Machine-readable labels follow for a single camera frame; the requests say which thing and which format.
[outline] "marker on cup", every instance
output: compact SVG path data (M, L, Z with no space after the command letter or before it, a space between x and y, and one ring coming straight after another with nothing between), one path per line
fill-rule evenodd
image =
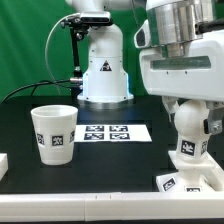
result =
M78 109L66 105L37 107L31 111L41 161L62 165L73 156Z

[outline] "sticker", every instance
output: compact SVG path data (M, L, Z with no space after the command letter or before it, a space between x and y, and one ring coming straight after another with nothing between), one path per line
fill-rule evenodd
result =
M168 191L170 188L172 188L176 184L174 178L168 180L165 184L163 184L164 191Z
M90 125L86 126L86 132L104 132L104 126Z
M208 141L205 141L202 143L201 155L203 155L205 152L207 152L207 146L208 146Z
M111 72L112 69L108 63L108 61L105 61L102 68L100 69L101 72Z
M128 133L112 133L110 134L111 140L129 140L130 135Z
M44 136L41 134L37 134L37 142L41 145L44 145Z
M113 125L110 126L110 132L128 132L128 126Z
M104 134L102 133L86 133L84 140L104 140Z
M185 187L187 192L201 192L201 187Z
M194 156L195 143L188 142L188 141L182 141L181 152L183 154L186 154L186 155L189 155L189 156Z
M52 146L61 146L64 144L63 135L52 136Z
M70 134L70 142L73 142L75 139L75 131Z

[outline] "black cable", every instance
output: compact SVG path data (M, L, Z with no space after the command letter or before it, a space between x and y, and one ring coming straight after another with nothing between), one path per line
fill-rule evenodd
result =
M41 82L38 82L38 83L34 83L34 84L30 84L30 85L27 85L27 86L23 86L23 87L20 87L14 91L12 91L11 93L9 93L3 100L2 102L0 103L3 104L5 103L11 96L13 96L14 94L20 92L20 91L23 91L25 89L29 89L29 88L32 88L34 87L34 91L37 87L39 86L45 86L45 85L57 85L57 86L60 86L60 87L63 87L63 88L68 88L68 89L71 89L71 87L68 87L68 86L64 86L64 85L60 85L60 83L66 83L66 82L70 82L70 80L58 80L58 81L48 81L48 80L43 80Z

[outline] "metal cylinder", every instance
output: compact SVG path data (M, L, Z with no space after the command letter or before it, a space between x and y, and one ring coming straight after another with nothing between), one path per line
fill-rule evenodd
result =
M182 43L202 38L202 35L195 33L195 24L216 19L215 1L186 0L175 2L152 8L147 11L147 15L152 47L175 44L176 48L177 44L180 44L182 48ZM169 51L169 49L173 50L173 47L169 46L167 50Z

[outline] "cable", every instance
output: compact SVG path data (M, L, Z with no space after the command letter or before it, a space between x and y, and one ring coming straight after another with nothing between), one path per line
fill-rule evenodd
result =
M135 18L135 23L136 23L137 28L139 28L139 21L138 21L138 17L136 14L136 7L135 7L134 0L131 0L131 4L132 4L132 11L133 11L134 18Z
M70 15L65 16L65 17L63 17L62 19L60 19L60 20L54 25L54 27L51 29L51 32L49 33L48 38L47 38L47 42L46 42L46 46L45 46L45 64L46 64L46 67L47 67L47 71L48 71L49 75L51 76L51 78L52 78L52 80L53 80L54 82L55 82L56 80L55 80L55 77L54 77L54 75L53 75L53 73L52 73L52 71L51 71L51 68L50 68L50 65L49 65L49 61L48 61L48 49L49 49L50 40L51 40L52 35L53 35L55 29L57 28L58 24L60 24L60 23L61 23L63 20L65 20L67 17L69 17L69 16L75 16L76 14L77 14L77 13L75 13L75 14L70 14Z
M14 94L22 91L22 90L25 90L25 89L29 89L29 88L32 88L34 87L34 90L39 87L39 86L44 86L44 85L57 85L57 86L60 86L60 87L63 87L63 88L69 88L71 89L71 87L68 87L68 86L64 86L64 85L61 85L60 83L65 83L65 82L70 82L70 80L58 80L58 81L48 81L48 80L43 80L39 83L34 83L34 84L30 84L30 85L26 85L26 86L23 86L23 87L20 87L14 91L12 91L11 93L9 93L3 100L2 102L0 103L0 105L2 105L3 103L5 103L11 96L13 96Z

